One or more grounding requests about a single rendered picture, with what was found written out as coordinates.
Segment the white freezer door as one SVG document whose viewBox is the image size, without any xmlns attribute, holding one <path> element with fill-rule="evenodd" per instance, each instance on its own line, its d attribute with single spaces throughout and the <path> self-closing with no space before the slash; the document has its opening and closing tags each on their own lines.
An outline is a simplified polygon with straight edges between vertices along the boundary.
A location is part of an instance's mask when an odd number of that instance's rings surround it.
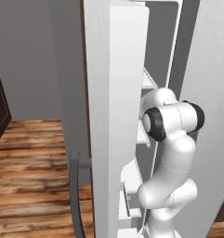
<svg viewBox="0 0 224 238">
<path fill-rule="evenodd" d="M 120 175 L 135 157 L 149 9 L 85 0 L 96 238 L 117 238 Z"/>
</svg>

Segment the white fridge body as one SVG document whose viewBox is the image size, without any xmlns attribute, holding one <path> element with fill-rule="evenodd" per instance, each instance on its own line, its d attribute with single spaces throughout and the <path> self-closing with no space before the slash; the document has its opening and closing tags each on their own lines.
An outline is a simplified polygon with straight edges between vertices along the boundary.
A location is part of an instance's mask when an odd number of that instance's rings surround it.
<svg viewBox="0 0 224 238">
<path fill-rule="evenodd" d="M 175 219 L 182 238 L 207 238 L 224 201 L 224 0 L 184 0 L 170 88 L 200 105 L 191 178 L 198 197 Z"/>
</svg>

